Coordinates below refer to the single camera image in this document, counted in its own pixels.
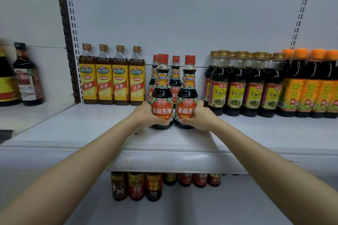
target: hand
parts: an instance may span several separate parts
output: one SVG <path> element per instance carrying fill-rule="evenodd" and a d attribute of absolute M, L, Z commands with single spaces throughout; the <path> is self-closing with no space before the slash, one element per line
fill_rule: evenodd
<path fill-rule="evenodd" d="M 202 131 L 211 131 L 215 121 L 219 119 L 209 108 L 203 107 L 203 101 L 199 100 L 194 111 L 193 118 L 183 118 L 181 123 L 191 125 Z"/>
<path fill-rule="evenodd" d="M 136 119 L 140 127 L 156 124 L 169 125 L 169 121 L 159 118 L 151 112 L 151 105 L 146 101 L 142 102 L 142 105 L 136 107 L 129 117 Z"/>

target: red bottle cap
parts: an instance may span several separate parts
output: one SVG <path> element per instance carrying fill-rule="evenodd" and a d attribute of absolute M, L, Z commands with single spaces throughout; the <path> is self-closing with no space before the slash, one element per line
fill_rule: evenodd
<path fill-rule="evenodd" d="M 169 55 L 164 53 L 158 54 L 158 63 L 165 63 L 168 64 L 169 61 Z"/>
<path fill-rule="evenodd" d="M 196 56 L 195 55 L 186 55 L 186 63 L 185 64 L 195 64 Z"/>
<path fill-rule="evenodd" d="M 173 55 L 172 56 L 172 62 L 180 63 L 180 56 L 179 55 Z"/>

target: forearm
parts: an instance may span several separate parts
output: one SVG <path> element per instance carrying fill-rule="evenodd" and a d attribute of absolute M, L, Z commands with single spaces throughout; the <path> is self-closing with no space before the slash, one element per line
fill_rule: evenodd
<path fill-rule="evenodd" d="M 46 171 L 3 210 L 0 224 L 63 224 L 137 127 L 128 117 Z"/>
<path fill-rule="evenodd" d="M 212 132 L 293 224 L 338 224 L 338 193 L 329 185 L 220 119 Z"/>

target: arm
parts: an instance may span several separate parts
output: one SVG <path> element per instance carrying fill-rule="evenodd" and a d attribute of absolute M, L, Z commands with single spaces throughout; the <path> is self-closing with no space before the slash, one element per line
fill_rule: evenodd
<path fill-rule="evenodd" d="M 0 213 L 0 224 L 65 223 L 138 127 L 168 123 L 154 116 L 144 101 L 126 119 L 47 170 Z"/>
<path fill-rule="evenodd" d="M 295 225 L 338 224 L 338 192 L 218 118 L 200 101 L 182 123 L 213 132 Z"/>

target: white shelf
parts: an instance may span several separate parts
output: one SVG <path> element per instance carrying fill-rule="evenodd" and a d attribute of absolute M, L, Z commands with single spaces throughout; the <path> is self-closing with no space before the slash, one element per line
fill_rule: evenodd
<path fill-rule="evenodd" d="M 44 155 L 47 155 L 46 151 L 53 153 L 49 161 L 53 165 L 127 117 L 133 109 L 133 106 L 80 103 L 5 142 L 0 150 L 24 149 L 24 155 L 30 157 L 27 160 L 39 165 L 39 148 L 47 148 Z M 226 115 L 221 118 L 317 175 L 338 173 L 338 120 Z M 32 150 L 31 154 L 26 151 L 27 148 Z M 196 129 L 183 130 L 175 125 L 165 131 L 152 128 L 135 131 L 111 168 L 120 171 L 246 173 L 215 135 Z"/>
<path fill-rule="evenodd" d="M 46 94 L 45 102 L 38 106 L 27 107 L 21 103 L 0 107 L 0 129 L 15 130 L 15 134 L 19 134 L 72 105 L 73 95 Z"/>

